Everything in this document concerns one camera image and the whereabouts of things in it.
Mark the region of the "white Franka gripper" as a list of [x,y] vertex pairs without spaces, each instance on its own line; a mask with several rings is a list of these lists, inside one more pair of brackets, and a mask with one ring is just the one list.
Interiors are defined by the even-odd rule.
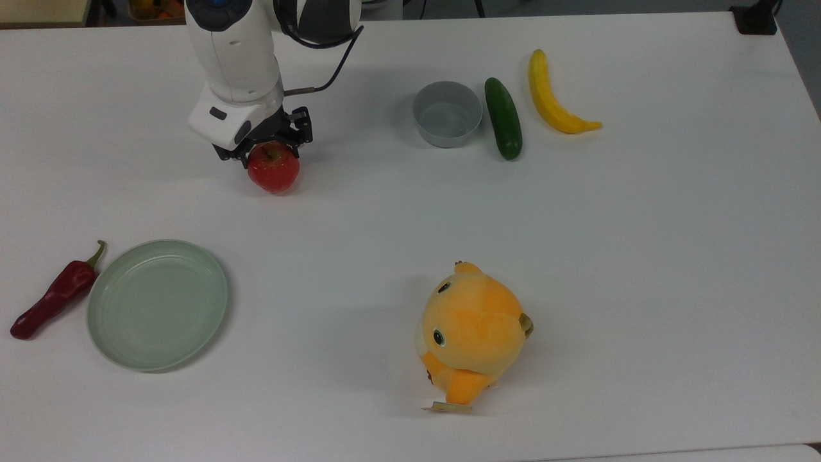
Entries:
[[[236,160],[248,169],[248,156],[252,143],[243,142],[251,131],[264,120],[273,116],[284,102],[284,85],[275,86],[259,99],[250,102],[225,102],[205,83],[194,108],[189,114],[188,125],[200,137],[213,144],[222,161]],[[294,155],[300,148],[314,140],[310,111],[299,107],[282,115],[281,142],[289,146]]]

